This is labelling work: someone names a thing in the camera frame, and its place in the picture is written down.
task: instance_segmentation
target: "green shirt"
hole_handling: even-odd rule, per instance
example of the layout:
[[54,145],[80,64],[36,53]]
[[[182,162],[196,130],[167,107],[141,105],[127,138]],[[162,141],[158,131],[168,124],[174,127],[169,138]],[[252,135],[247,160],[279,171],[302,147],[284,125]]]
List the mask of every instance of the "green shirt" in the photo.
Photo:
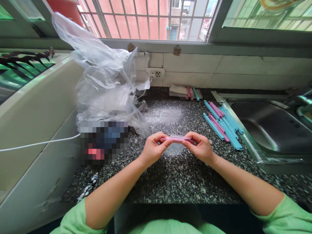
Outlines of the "green shirt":
[[[103,230],[93,230],[85,224],[85,200],[66,213],[58,228],[51,234],[98,234],[106,233]],[[264,222],[263,231],[266,234],[302,234],[312,233],[312,214],[303,210],[293,200],[285,195],[281,203],[268,216],[258,216]],[[173,233],[173,234],[225,234],[216,226],[205,223],[198,229],[187,223],[177,220],[154,220],[133,229],[130,234]]]

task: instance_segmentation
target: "white tile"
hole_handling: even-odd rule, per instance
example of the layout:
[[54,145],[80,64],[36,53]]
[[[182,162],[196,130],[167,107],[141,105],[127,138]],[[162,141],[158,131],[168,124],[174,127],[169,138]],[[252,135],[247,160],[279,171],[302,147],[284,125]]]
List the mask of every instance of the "white tile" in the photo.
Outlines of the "white tile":
[[196,88],[206,88],[212,77],[211,73],[187,73],[187,72],[166,72],[162,85],[195,86]]
[[257,89],[261,75],[213,74],[207,88]]
[[[145,71],[146,69],[146,57],[136,58],[136,70]],[[150,53],[150,67],[163,67],[163,53]]]
[[261,57],[224,55],[215,73],[264,75],[269,68]]
[[311,58],[275,58],[263,57],[263,60],[270,63],[270,68],[266,71],[267,75],[312,75]]
[[312,78],[305,76],[273,76],[264,75],[257,83],[257,89],[285,90],[288,88],[306,87]]
[[166,72],[214,73],[223,55],[180,54],[163,55]]
[[152,82],[150,83],[151,86],[157,86],[157,87],[162,87],[163,85],[163,80],[152,80]]

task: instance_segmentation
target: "green sleeve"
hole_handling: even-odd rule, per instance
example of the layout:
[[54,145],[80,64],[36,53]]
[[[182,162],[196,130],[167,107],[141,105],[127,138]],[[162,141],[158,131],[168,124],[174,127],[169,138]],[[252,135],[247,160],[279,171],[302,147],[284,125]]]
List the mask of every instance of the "green sleeve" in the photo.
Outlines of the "green sleeve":
[[58,228],[50,234],[106,234],[107,226],[102,230],[93,230],[85,224],[85,200],[81,200],[63,217]]
[[312,214],[302,209],[287,195],[268,216],[255,216],[264,222],[263,231],[266,234],[312,233]]

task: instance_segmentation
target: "sink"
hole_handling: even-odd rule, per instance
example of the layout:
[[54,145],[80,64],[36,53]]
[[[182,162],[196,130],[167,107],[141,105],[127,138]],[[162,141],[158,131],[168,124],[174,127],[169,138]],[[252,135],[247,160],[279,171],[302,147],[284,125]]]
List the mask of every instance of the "sink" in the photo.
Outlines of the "sink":
[[283,104],[285,96],[212,94],[243,128],[240,137],[264,172],[311,173],[312,125]]
[[268,102],[238,101],[231,108],[263,150],[299,157],[312,155],[312,132],[295,118],[295,113]]

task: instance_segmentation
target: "wall socket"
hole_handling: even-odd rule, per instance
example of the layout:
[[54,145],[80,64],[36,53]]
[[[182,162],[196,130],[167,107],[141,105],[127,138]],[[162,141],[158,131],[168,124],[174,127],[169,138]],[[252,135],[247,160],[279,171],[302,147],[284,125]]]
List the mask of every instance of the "wall socket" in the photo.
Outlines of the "wall socket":
[[164,68],[146,68],[146,73],[150,79],[163,80],[165,78]]

